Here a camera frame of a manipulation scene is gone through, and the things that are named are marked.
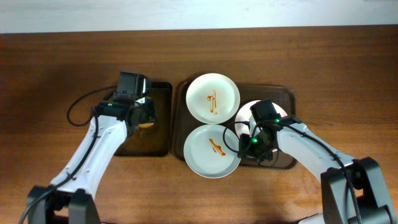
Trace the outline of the cream plate with ketchup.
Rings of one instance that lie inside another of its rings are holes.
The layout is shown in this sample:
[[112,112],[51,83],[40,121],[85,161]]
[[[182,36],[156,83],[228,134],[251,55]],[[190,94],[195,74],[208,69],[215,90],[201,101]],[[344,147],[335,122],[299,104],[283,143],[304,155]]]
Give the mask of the cream plate with ketchup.
[[191,115],[205,124],[220,124],[232,118],[240,105],[237,85],[219,73],[207,73],[189,84],[185,101]]

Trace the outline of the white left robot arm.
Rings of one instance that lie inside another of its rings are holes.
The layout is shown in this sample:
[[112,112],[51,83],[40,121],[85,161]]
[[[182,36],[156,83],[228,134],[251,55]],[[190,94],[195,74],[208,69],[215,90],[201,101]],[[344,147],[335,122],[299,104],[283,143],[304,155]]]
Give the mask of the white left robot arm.
[[20,223],[100,223],[95,195],[111,158],[140,125],[154,122],[151,99],[101,101],[65,168],[48,187],[29,192]]

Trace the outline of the yellow sponge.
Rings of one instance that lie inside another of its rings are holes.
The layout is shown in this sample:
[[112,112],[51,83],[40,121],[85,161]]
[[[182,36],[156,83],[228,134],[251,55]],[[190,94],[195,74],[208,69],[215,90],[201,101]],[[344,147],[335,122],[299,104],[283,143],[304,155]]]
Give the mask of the yellow sponge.
[[149,128],[155,125],[155,123],[145,123],[145,124],[140,124],[139,128]]

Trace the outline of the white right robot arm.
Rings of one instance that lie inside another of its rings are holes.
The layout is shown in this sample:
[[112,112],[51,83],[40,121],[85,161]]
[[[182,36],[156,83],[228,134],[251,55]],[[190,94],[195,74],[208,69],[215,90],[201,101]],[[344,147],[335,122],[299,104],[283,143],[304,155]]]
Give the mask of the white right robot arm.
[[397,223],[397,214],[379,164],[355,159],[331,147],[300,120],[245,123],[240,157],[269,160],[273,149],[290,155],[321,183],[323,211],[301,223]]

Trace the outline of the white plate with ketchup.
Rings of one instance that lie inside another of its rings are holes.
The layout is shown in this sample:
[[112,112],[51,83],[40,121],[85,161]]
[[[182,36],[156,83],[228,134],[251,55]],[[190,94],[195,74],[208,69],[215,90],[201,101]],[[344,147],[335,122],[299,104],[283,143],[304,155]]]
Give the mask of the white plate with ketchup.
[[241,162],[235,152],[239,139],[230,129],[219,124],[206,124],[194,129],[186,138],[183,155],[189,168],[209,179],[232,173]]

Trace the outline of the small black tray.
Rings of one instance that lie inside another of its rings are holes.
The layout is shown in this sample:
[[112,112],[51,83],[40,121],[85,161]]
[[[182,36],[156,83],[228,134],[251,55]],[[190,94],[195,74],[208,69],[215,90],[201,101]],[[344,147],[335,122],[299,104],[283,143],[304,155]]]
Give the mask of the small black tray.
[[163,157],[169,153],[172,107],[172,85],[152,83],[149,94],[155,104],[155,125],[139,128],[114,153],[119,157]]

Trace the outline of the large brown serving tray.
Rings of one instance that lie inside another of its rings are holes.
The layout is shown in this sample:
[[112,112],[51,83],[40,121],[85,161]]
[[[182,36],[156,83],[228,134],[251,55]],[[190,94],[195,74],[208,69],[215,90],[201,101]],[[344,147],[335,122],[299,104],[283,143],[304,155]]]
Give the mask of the large brown serving tray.
[[[203,123],[195,119],[188,111],[185,97],[190,82],[183,82],[178,86],[178,93],[176,96],[173,135],[171,140],[170,151],[173,155],[184,161],[183,147],[188,135]],[[295,95],[294,92],[284,86],[276,85],[260,85],[253,83],[237,83],[237,88],[240,93],[241,103],[244,106],[246,103],[255,100],[270,99],[273,103],[279,105],[288,115],[296,114]],[[264,161],[258,165],[255,161],[241,160],[240,166],[253,167],[258,169],[275,169],[275,170],[290,170],[297,163],[292,156],[283,152],[274,153],[273,161]]]

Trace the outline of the pink plate with ketchup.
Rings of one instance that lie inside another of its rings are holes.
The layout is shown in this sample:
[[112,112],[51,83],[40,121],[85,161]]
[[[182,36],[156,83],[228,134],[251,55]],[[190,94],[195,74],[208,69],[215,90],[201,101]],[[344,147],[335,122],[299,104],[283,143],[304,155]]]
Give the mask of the pink plate with ketchup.
[[[238,110],[238,113],[235,118],[235,122],[249,121],[249,125],[250,125],[250,128],[249,128],[248,126],[246,126],[245,124],[242,124],[242,123],[234,124],[234,128],[235,128],[236,134],[238,135],[238,138],[240,138],[240,135],[242,135],[242,134],[251,134],[251,132],[253,131],[254,126],[255,126],[255,120],[252,117],[250,107],[252,105],[254,105],[255,103],[257,103],[258,101],[260,101],[260,100],[250,101],[249,103],[246,103],[244,106],[242,106]],[[275,104],[275,103],[272,103],[272,104],[273,104],[276,112],[279,113],[281,115],[281,117],[288,116],[286,111],[283,108],[281,108],[278,104]]]

